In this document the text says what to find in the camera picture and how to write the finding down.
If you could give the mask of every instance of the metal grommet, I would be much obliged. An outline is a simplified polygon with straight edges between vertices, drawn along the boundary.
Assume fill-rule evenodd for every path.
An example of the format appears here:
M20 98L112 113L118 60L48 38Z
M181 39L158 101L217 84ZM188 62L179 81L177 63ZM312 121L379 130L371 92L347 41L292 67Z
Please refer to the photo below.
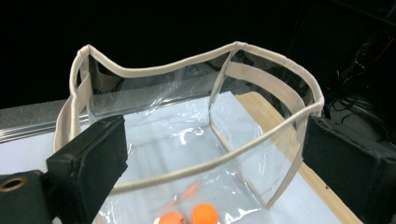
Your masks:
M24 176L17 176L0 183L0 192L9 192L14 189L20 188L27 182L27 178Z

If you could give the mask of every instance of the orange ping pong ball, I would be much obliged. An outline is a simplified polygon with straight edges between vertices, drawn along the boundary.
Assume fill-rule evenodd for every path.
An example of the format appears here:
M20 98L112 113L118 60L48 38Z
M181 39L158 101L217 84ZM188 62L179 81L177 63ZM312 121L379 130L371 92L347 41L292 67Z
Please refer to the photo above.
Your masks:
M218 224L218 221L218 212L209 203L199 203L192 210L191 224Z
M169 212L160 218L158 224L186 224L186 221L179 212Z

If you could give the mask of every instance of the orange ball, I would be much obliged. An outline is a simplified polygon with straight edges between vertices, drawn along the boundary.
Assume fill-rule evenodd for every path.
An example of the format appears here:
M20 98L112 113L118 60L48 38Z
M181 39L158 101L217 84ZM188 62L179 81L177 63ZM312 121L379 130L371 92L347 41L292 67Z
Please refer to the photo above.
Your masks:
M199 203L191 214L191 224L218 224L216 208L209 203Z
M179 212L170 212L164 214L158 224L186 224L186 221Z

